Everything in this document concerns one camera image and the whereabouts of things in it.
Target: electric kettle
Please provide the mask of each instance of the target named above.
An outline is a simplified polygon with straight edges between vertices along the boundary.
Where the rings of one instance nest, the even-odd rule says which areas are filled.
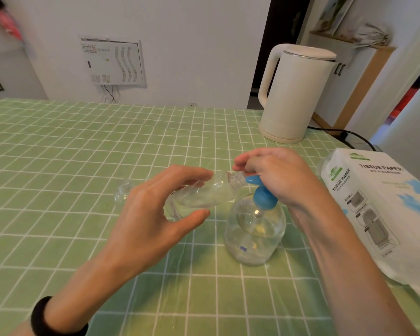
[[[287,144],[303,139],[335,59],[335,53],[315,47],[281,44],[272,49],[258,91],[264,108],[259,125],[262,135]]]

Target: hand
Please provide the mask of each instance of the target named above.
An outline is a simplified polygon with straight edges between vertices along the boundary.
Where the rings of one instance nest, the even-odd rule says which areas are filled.
[[[209,210],[197,210],[177,222],[167,220],[163,206],[184,185],[207,181],[213,172],[172,165],[135,187],[102,251],[126,280],[157,264],[187,233],[201,225]]]
[[[308,234],[308,220],[342,214],[325,185],[290,148],[259,148],[235,158],[234,171],[258,174],[263,184],[284,203],[296,224]]]

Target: table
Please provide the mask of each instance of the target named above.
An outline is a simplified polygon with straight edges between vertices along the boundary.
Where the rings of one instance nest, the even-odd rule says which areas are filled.
[[[122,178],[140,184],[172,163],[230,170],[243,151],[281,145],[258,133],[260,117],[252,110],[1,100],[0,335],[103,247]],[[345,146],[308,130],[291,147],[314,170]],[[224,249],[229,206],[212,210],[165,259],[124,285],[88,335],[334,334],[314,257],[289,216],[267,265],[247,267]],[[420,332],[420,299],[389,285]]]

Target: bottle cap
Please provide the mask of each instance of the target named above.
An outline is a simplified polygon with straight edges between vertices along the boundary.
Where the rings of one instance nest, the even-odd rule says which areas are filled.
[[[272,210],[279,201],[267,188],[263,185],[260,177],[250,175],[246,177],[246,183],[259,185],[253,194],[253,202],[262,210]]]

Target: kettle handle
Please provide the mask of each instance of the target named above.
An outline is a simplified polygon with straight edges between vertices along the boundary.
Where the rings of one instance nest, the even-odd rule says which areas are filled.
[[[269,89],[270,81],[272,80],[272,76],[274,75],[275,67],[277,66],[277,61],[279,61],[280,57],[283,54],[283,51],[289,46],[287,43],[282,43],[280,45],[276,45],[269,54],[269,58],[266,63],[265,72],[263,74],[262,83],[260,84],[260,89],[258,90],[258,100],[260,104],[266,107],[267,103],[267,91]]]

